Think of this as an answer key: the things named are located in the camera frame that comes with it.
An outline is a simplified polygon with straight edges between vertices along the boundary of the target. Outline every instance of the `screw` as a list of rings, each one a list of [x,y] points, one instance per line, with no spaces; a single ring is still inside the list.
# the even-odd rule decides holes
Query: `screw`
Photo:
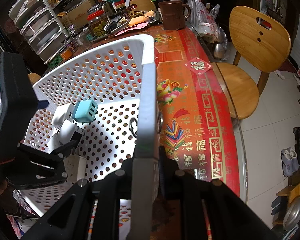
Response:
[[[176,170],[174,174],[176,174],[178,177],[182,177],[184,176],[185,172],[183,170]]]
[[[84,187],[85,185],[87,185],[88,181],[86,179],[79,179],[77,181],[77,184],[80,186],[80,187]]]
[[[222,185],[222,181],[220,179],[214,179],[212,180],[212,184],[217,187],[220,187]]]
[[[124,174],[125,174],[126,172],[124,171],[124,170],[117,170],[116,172],[115,172],[115,174],[118,176],[118,177],[121,177],[121,176],[123,176]]]

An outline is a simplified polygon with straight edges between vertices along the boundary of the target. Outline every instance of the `green basket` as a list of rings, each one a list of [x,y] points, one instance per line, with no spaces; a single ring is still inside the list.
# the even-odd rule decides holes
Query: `green basket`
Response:
[[[52,60],[47,63],[48,68],[55,68],[58,64],[63,61],[62,57],[58,53]]]

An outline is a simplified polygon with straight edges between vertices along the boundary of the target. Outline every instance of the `brown cup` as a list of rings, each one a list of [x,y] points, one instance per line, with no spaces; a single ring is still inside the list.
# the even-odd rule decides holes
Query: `brown cup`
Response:
[[[159,2],[159,7],[162,13],[163,27],[166,30],[178,30],[186,27],[185,20],[189,18],[191,10],[186,4],[182,4],[181,1],[163,1]],[[182,8],[188,9],[187,15],[184,17]]]

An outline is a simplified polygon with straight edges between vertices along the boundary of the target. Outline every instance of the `red envelope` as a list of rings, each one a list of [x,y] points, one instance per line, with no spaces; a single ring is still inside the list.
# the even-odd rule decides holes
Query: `red envelope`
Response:
[[[195,57],[188,61],[185,66],[196,73],[198,76],[203,75],[206,73],[209,69],[212,68],[212,65],[208,62],[204,61],[203,59],[200,59],[198,57]]]

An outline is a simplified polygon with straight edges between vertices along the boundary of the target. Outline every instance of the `chair seat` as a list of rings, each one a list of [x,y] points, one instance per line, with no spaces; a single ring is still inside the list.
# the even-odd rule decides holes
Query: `chair seat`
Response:
[[[229,63],[217,63],[217,65],[226,81],[238,118],[241,120],[249,117],[259,102],[256,83],[245,71],[235,65]],[[232,107],[230,107],[230,115],[235,118],[235,113],[231,109]]]

